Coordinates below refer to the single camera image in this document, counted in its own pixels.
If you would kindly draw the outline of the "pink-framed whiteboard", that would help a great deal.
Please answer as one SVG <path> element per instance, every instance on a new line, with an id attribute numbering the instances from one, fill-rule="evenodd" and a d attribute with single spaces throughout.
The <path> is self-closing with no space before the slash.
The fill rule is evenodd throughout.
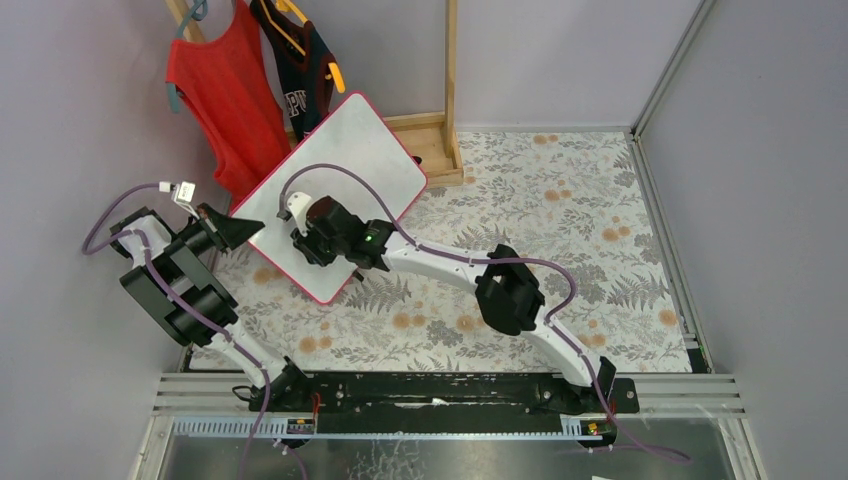
<path id="1" fill-rule="evenodd" d="M 364 220 L 401 218 L 428 185 L 426 174 L 402 146 L 370 99 L 350 94 L 232 210 L 265 228 L 249 241 L 258 253 L 319 304 L 330 303 L 354 265 L 337 259 L 309 264 L 290 237 L 294 221 L 277 217 L 281 194 L 330 196 Z"/>

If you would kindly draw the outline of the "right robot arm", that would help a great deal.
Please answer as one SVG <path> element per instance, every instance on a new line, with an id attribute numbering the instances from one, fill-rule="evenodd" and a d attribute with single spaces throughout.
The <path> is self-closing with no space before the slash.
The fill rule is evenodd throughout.
<path id="1" fill-rule="evenodd" d="M 361 270 L 416 274 L 471 293 L 488 327 L 527 339 L 554 361 L 573 387 L 609 398 L 615 366 L 556 320 L 559 309 L 547 307 L 530 269 L 534 259 L 503 244 L 491 252 L 426 244 L 409 236 L 394 218 L 365 222 L 329 196 L 290 194 L 281 201 L 280 216 L 294 222 L 294 247 L 308 263 L 327 267 L 343 258 Z"/>

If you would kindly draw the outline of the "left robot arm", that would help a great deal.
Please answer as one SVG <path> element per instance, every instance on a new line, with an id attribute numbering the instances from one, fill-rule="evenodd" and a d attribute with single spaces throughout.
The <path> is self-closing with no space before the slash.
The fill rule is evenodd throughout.
<path id="1" fill-rule="evenodd" d="M 109 232 L 112 248 L 133 263 L 120 279 L 127 293 L 178 344 L 203 348 L 237 365 L 250 383 L 233 392 L 250 410 L 315 407 L 317 396 L 307 375 L 248 331 L 236 312 L 237 301 L 200 258 L 210 250 L 227 253 L 264 226 L 201 204 L 180 231 L 141 208 Z"/>

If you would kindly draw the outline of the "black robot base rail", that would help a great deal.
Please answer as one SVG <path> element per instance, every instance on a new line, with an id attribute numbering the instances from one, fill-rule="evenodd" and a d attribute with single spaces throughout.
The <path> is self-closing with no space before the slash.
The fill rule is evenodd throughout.
<path id="1" fill-rule="evenodd" d="M 268 401 L 260 387 L 234 394 L 254 412 L 302 412 L 321 434 L 557 433 L 562 417 L 635 414 L 640 405 L 629 378 L 603 380 L 603 408 L 590 387 L 550 373 L 283 373 Z"/>

